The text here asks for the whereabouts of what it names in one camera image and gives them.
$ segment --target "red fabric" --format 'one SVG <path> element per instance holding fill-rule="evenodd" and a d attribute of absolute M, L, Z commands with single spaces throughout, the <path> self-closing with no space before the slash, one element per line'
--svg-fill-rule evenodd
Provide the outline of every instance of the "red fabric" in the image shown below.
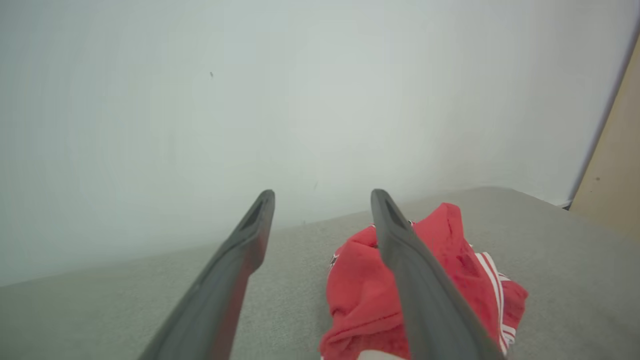
<path fill-rule="evenodd" d="M 509 281 L 509 286 L 501 287 L 504 293 L 498 294 L 482 260 L 464 239 L 457 206 L 440 205 L 414 224 L 413 229 L 443 266 L 491 339 L 499 345 L 502 342 L 505 350 L 508 344 L 501 330 L 502 304 L 496 299 L 505 301 L 503 321 L 517 328 L 524 312 L 526 291 Z M 356 359 L 363 350 L 379 350 L 409 359 L 396 282 L 380 258 L 375 228 L 368 227 L 350 237 L 336 251 L 332 263 L 326 294 L 333 326 L 319 347 L 325 360 Z M 493 272 L 493 282 L 500 284 L 496 281 L 497 271 Z M 507 306 L 507 301 L 513 299 L 515 303 Z"/>

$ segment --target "wooden panel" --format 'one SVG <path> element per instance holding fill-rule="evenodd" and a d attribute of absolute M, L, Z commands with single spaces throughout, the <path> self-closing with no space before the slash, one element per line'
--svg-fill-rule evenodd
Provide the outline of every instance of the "wooden panel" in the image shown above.
<path fill-rule="evenodd" d="M 640 37 L 571 211 L 640 239 Z"/>

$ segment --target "gray surface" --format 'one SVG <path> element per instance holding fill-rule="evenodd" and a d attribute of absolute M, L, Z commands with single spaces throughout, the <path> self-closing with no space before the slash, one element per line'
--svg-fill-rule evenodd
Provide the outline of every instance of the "gray surface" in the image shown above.
<path fill-rule="evenodd" d="M 529 290 L 513 358 L 640 358 L 638 243 L 513 190 L 475 189 L 400 208 L 420 220 L 442 201 L 460 206 L 476 251 L 488 251 Z M 328 262 L 370 221 L 364 212 L 272 234 L 247 289 L 234 359 L 318 359 L 331 324 Z M 134 359 L 214 250 L 0 288 L 0 358 Z"/>

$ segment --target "wall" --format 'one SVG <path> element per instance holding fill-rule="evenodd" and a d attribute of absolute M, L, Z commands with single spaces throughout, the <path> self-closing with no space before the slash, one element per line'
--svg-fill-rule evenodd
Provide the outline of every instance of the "wall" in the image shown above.
<path fill-rule="evenodd" d="M 484 184 L 571 191 L 637 1 L 9 0 L 0 284 Z"/>

